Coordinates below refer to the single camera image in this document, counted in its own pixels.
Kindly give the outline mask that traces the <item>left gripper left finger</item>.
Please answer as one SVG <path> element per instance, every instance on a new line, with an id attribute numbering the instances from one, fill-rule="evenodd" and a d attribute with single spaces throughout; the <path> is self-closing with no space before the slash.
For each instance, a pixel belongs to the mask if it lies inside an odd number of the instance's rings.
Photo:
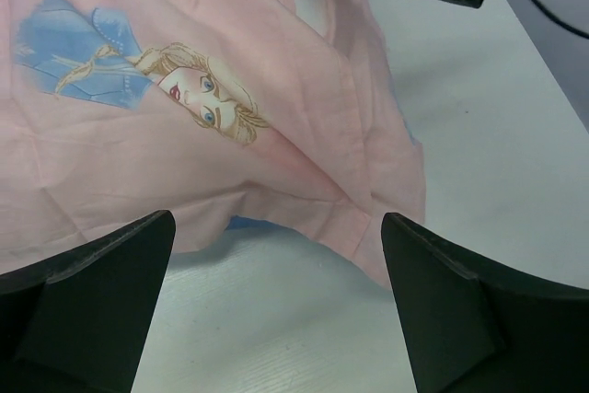
<path id="1" fill-rule="evenodd" d="M 175 233 L 157 211 L 3 274 L 2 391 L 131 391 Z"/>

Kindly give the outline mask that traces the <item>pink and blue Frozen pillowcase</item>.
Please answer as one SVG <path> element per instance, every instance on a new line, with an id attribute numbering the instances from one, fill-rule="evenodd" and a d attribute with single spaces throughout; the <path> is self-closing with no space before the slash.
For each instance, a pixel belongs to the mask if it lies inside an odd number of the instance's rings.
<path id="1" fill-rule="evenodd" d="M 1 269 L 168 209 L 174 249 L 254 220 L 388 286 L 422 147 L 368 0 L 1 0 Z"/>

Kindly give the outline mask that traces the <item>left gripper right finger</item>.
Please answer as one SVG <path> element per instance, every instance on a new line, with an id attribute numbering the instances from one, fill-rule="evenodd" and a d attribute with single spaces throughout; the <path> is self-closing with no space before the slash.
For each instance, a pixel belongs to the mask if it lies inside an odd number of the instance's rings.
<path id="1" fill-rule="evenodd" d="M 588 292 L 386 214 L 387 271 L 420 392 L 585 392 Z"/>

